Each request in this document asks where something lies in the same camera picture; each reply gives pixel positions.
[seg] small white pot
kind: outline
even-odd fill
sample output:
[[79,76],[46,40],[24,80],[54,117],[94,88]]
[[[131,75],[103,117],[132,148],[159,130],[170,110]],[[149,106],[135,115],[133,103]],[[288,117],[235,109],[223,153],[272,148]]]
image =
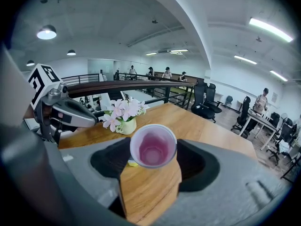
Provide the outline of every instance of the small white pot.
[[136,118],[134,117],[130,121],[126,121],[122,123],[122,132],[123,135],[132,134],[137,128]]

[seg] ceiling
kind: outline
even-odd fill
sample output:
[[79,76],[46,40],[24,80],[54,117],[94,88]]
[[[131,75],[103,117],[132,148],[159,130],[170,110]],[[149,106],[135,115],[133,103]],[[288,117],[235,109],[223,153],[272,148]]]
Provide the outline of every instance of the ceiling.
[[[289,79],[301,78],[299,30],[277,0],[199,0],[207,15],[214,54],[240,55]],[[248,25],[258,18],[294,38],[284,42]],[[39,40],[37,31],[52,24],[58,36]],[[12,36],[12,52],[20,57],[46,43],[78,37],[106,38],[142,54],[165,48],[188,48],[186,57],[200,56],[179,21],[156,0],[30,0],[20,11]]]

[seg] plastic cup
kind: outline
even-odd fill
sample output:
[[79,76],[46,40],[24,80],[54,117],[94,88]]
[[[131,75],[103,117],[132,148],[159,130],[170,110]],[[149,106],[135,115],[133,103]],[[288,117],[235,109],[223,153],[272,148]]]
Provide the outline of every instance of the plastic cup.
[[138,129],[131,138],[133,159],[142,167],[160,168],[168,164],[176,152],[177,140],[166,126],[150,124]]

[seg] pink liquid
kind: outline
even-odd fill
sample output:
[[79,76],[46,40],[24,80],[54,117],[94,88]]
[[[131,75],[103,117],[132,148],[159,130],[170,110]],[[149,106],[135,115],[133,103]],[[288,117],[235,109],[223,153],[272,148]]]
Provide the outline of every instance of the pink liquid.
[[148,133],[139,148],[140,160],[150,166],[160,165],[167,159],[168,147],[164,138]]

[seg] wooden board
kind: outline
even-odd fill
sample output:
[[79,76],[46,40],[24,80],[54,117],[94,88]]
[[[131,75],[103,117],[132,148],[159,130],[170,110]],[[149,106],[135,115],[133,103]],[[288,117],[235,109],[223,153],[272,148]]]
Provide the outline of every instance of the wooden board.
[[[170,103],[148,109],[136,121],[137,128],[148,124],[162,124],[169,127],[177,139],[208,143],[257,160],[250,141]],[[120,137],[125,135],[112,133],[99,123],[70,138],[62,139],[59,149],[91,145]],[[142,226],[150,225],[176,200],[180,182],[181,171],[176,157],[160,169],[126,166],[121,174],[121,191],[128,221]]]

